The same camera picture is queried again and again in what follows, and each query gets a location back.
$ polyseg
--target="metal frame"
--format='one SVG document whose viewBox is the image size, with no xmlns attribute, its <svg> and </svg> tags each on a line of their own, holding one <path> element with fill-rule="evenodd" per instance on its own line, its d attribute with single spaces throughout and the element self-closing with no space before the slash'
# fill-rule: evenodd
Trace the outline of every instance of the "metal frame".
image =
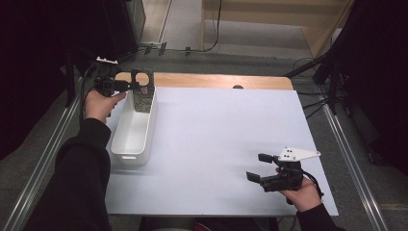
<svg viewBox="0 0 408 231">
<path fill-rule="evenodd" d="M 82 78 L 79 79 L 77 86 L 81 86 L 81 82 Z M 79 102 L 80 96 L 79 94 L 77 94 L 69 107 L 65 108 L 64 113 L 61 116 L 61 119 L 51 136 L 50 141 L 45 146 L 45 149 L 42 152 L 41 157 L 39 158 L 33 174 L 31 175 L 29 181 L 24 187 L 24 190 L 15 202 L 13 211 L 3 228 L 4 231 L 22 229 L 21 224 L 24 221 L 31 204 L 33 203 L 33 200 L 37 194 L 42 180 L 44 179 L 47 169 L 49 169 L 52 161 L 55 158 L 55 155 L 57 154 L 66 128 L 69 125 L 69 122 L 71 121 L 73 115 L 75 114 Z"/>
<path fill-rule="evenodd" d="M 323 90 L 318 87 L 318 92 L 323 92 Z M 324 105 L 324 112 L 343 154 L 345 164 L 347 165 L 348 171 L 350 172 L 351 178 L 357 189 L 357 193 L 360 195 L 363 206 L 366 209 L 373 230 L 389 230 L 374 198 L 374 195 L 370 189 L 370 186 L 367 183 L 367 180 L 355 159 L 350 144 L 348 143 L 348 140 L 344 135 L 344 131 L 342 125 L 339 122 L 338 116 L 333 115 L 327 105 Z"/>
</svg>

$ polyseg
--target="white container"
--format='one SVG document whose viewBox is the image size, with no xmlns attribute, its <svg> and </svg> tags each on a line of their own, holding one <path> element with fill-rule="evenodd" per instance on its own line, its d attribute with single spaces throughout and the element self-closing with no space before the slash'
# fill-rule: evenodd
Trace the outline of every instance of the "white container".
<svg viewBox="0 0 408 231">
<path fill-rule="evenodd" d="M 146 164 L 150 156 L 157 111 L 156 93 L 149 114 L 135 111 L 131 90 L 125 100 L 111 149 L 121 163 L 141 166 Z"/>
</svg>

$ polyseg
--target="gray floor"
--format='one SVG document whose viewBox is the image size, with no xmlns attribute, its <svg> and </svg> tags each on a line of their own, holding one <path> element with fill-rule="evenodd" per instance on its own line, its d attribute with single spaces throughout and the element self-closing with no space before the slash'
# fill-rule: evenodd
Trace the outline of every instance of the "gray floor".
<svg viewBox="0 0 408 231">
<path fill-rule="evenodd" d="M 186 3 L 187 1 L 173 0 L 163 38 L 163 41 L 167 42 L 167 48 L 184 49 L 186 46 L 198 48 L 197 33 L 191 26 L 183 26 L 180 23 L 194 22 L 194 20 L 182 20 L 180 16 L 181 13 L 194 15 L 192 11 L 196 11 L 196 1 Z M 187 6 L 189 10 L 192 10 L 183 11 L 183 7 Z M 207 22 L 208 32 L 213 27 L 212 23 L 211 21 Z M 302 62 L 307 62 L 307 60 L 296 62 L 299 59 L 310 58 L 298 28 L 272 27 L 270 25 L 265 28 L 265 25 L 234 24 L 231 22 L 222 22 L 221 25 L 219 46 L 210 53 L 192 53 L 189 56 L 176 51 L 166 51 L 163 56 L 159 56 L 157 51 L 152 51 L 148 55 L 139 53 L 121 64 L 121 67 L 123 69 L 134 66 L 147 67 L 157 72 L 277 76 L 291 71 L 294 66 L 299 66 Z M 255 33 L 263 35 L 266 31 L 270 35 L 262 36 L 265 40 L 251 37 Z M 214 35 L 208 35 L 206 38 L 208 45 L 211 44 L 213 38 Z M 303 77 L 293 78 L 293 87 L 298 91 L 316 92 L 317 87 L 311 79 L 313 74 L 314 70 L 312 69 L 303 73 Z M 319 101 L 319 97 L 316 95 L 299 95 L 299 99 L 302 105 Z M 64 101 L 65 95 L 62 94 L 38 122 L 26 141 L 14 153 L 0 162 L 1 228 L 6 224 L 16 200 L 29 181 L 40 156 L 58 125 L 64 112 Z M 305 110 L 305 115 L 311 113 L 313 109 Z M 345 115 L 341 105 L 338 105 L 337 111 L 337 119 L 342 124 L 355 159 L 380 207 L 389 230 L 407 230 L 408 198 L 405 192 L 408 192 L 408 176 L 403 175 L 394 167 L 377 167 L 371 164 L 367 157 L 365 145 L 352 119 Z M 61 142 L 76 134 L 78 130 L 77 120 L 77 115 L 75 115 L 67 126 Z M 334 220 L 347 230 L 373 230 L 365 205 L 362 203 L 361 196 L 347 168 L 325 111 L 318 111 L 308 119 L 308 123 L 316 146 L 322 153 L 321 161 L 340 213 L 338 217 L 334 217 Z M 52 167 L 47 171 L 33 204 L 41 195 L 41 191 L 51 174 Z M 140 217 L 137 216 L 110 216 L 110 219 L 114 230 L 138 230 L 140 224 Z M 289 230 L 291 225 L 292 218 L 284 218 L 280 223 L 282 230 Z"/>
</svg>

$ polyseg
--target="black sleeve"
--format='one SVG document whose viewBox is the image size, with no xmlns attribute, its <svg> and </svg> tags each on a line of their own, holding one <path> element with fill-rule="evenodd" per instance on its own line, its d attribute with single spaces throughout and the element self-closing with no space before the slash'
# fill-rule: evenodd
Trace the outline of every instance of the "black sleeve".
<svg viewBox="0 0 408 231">
<path fill-rule="evenodd" d="M 57 155 L 55 172 L 24 230 L 111 230 L 105 206 L 111 131 L 87 118 Z"/>
<path fill-rule="evenodd" d="M 315 230 L 325 230 L 325 231 L 342 231 L 343 228 L 339 228 L 334 223 L 333 219 L 327 213 L 324 204 L 305 211 L 297 212 L 297 218 L 299 219 L 300 229 L 302 231 L 315 231 Z"/>
</svg>

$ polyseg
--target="human hand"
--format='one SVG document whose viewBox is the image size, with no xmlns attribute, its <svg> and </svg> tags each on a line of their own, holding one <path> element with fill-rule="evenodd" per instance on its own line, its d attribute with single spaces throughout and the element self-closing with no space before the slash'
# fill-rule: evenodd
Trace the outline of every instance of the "human hand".
<svg viewBox="0 0 408 231">
<path fill-rule="evenodd" d="M 298 191 L 286 190 L 280 191 L 280 193 L 285 195 L 299 212 L 313 209 L 321 203 L 315 183 L 305 177 L 303 177 L 302 186 Z"/>
<path fill-rule="evenodd" d="M 105 97 L 96 90 L 91 90 L 87 99 L 85 100 L 85 111 L 87 112 L 87 118 L 92 117 L 106 123 L 106 117 L 108 117 L 111 110 L 115 107 L 117 102 L 126 97 L 126 92 L 121 92 L 112 97 Z"/>
</svg>

